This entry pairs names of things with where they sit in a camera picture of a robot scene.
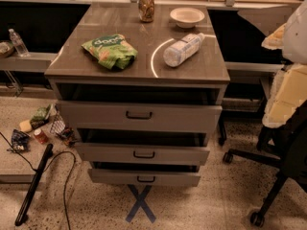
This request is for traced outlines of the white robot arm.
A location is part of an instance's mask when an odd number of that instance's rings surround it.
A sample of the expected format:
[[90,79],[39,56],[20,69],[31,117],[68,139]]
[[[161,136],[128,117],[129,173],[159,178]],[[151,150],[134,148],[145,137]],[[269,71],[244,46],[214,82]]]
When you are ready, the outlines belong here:
[[273,78],[262,119],[265,127],[278,128],[307,100],[307,0],[263,40],[262,47],[281,49],[282,57],[288,60]]

